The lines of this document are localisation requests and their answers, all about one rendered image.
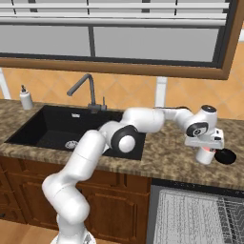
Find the black bowl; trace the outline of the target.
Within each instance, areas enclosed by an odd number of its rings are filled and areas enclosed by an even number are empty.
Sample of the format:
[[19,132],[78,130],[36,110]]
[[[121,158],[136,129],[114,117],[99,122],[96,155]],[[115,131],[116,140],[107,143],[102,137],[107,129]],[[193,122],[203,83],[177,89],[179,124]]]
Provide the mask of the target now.
[[214,158],[221,164],[231,165],[236,160],[236,154],[229,149],[217,150]]

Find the white wall post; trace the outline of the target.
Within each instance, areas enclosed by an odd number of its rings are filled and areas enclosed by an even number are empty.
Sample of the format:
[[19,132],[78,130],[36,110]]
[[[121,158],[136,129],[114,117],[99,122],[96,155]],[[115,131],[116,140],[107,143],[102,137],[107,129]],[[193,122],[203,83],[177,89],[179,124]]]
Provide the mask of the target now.
[[168,83],[167,77],[164,76],[156,77],[155,96],[154,96],[154,105],[156,107],[165,106],[167,83]]
[[3,73],[3,70],[1,68],[0,68],[0,88],[2,90],[4,98],[11,100],[10,90],[9,90],[7,81],[5,79],[5,75]]

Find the brown wooden drawer cabinet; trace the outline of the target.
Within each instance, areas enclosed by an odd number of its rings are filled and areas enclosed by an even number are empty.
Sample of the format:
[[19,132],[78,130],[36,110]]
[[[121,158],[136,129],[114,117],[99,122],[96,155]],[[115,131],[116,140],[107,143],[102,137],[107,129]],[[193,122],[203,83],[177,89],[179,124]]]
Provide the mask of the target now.
[[26,223],[22,210],[18,205],[14,190],[7,178],[4,157],[0,156],[0,219],[18,223]]

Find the dishwasher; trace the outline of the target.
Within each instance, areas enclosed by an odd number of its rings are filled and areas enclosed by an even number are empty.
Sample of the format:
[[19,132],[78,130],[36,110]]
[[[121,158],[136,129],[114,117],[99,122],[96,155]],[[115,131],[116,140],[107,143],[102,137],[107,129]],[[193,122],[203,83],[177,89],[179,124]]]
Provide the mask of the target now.
[[203,186],[193,183],[183,183],[172,180],[155,179],[151,185],[151,198],[149,208],[149,220],[146,244],[153,244],[156,213],[161,190],[180,191],[182,193],[196,193],[201,196],[232,197],[244,199],[244,191],[223,189],[217,187]]

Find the dark grey tap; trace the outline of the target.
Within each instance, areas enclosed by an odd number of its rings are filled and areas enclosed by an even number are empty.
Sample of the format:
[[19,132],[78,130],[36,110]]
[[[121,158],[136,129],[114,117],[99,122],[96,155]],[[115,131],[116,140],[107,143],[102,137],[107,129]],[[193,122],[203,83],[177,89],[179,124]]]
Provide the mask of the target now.
[[95,101],[95,92],[94,92],[94,82],[92,75],[90,73],[86,73],[82,78],[80,78],[68,91],[67,95],[72,96],[78,88],[88,80],[90,82],[90,92],[91,92],[91,103],[88,105],[88,109],[92,112],[105,111],[107,109],[107,105],[103,103],[102,105],[97,104]]

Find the black sink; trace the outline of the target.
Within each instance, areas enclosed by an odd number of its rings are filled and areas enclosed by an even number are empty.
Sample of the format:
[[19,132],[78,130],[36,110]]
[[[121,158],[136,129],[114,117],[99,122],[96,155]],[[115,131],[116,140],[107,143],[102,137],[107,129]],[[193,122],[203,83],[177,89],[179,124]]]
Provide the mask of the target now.
[[97,130],[109,121],[119,122],[122,114],[121,111],[92,112],[45,105],[6,142],[72,153],[75,143],[86,131]]

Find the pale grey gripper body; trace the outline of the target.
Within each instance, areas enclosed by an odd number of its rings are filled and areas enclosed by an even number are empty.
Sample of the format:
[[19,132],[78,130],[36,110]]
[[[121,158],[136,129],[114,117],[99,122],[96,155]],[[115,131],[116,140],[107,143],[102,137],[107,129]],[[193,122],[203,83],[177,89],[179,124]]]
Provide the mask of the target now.
[[224,148],[224,139],[220,138],[219,140],[201,140],[198,137],[187,136],[185,138],[185,145],[191,147],[207,147],[221,150]]

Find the grey dishwasher door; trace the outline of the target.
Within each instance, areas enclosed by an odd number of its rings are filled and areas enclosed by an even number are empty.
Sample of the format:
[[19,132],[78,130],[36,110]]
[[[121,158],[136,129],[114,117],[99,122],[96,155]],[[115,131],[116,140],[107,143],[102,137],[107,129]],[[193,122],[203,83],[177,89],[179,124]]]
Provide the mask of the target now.
[[153,244],[225,244],[217,198],[161,190]]

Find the white cup with red inside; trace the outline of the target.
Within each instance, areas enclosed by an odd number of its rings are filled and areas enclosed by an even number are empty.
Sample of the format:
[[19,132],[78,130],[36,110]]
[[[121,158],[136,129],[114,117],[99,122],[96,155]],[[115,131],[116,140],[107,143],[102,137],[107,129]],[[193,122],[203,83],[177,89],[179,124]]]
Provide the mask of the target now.
[[201,147],[198,149],[195,159],[198,163],[203,165],[209,165],[214,158],[215,151],[211,151],[209,148]]

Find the brown wooden cupboard door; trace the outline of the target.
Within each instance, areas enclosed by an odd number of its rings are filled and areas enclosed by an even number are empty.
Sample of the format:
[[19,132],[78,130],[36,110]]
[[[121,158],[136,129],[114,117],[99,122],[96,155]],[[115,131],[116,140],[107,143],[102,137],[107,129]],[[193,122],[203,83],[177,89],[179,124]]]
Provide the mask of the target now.
[[99,239],[146,244],[149,195],[98,187],[81,188],[91,210],[85,224]]
[[57,213],[44,196],[43,181],[43,178],[21,177],[18,183],[20,196],[27,208],[28,222],[31,225],[57,230]]

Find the white soap dispenser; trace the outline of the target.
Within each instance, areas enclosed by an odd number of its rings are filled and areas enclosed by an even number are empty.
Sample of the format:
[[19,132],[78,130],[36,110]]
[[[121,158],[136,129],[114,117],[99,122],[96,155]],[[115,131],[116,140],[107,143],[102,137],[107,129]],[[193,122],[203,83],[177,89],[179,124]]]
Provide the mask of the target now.
[[30,110],[33,108],[31,93],[26,89],[24,85],[21,86],[20,100],[24,110]]

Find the window with brown frame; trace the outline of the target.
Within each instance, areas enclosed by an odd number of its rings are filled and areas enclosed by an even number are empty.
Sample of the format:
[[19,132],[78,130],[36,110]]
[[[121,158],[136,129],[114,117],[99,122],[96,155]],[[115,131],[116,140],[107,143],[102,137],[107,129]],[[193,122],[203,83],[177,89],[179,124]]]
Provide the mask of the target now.
[[217,26],[0,24],[0,66],[118,74],[228,78],[244,0]]

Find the white window blinds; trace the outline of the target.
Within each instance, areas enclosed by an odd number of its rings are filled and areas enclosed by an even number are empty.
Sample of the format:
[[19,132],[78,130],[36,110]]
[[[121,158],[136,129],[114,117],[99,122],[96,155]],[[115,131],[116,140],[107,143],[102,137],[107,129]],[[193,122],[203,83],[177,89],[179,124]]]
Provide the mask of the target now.
[[0,0],[0,24],[95,26],[217,26],[225,0]]

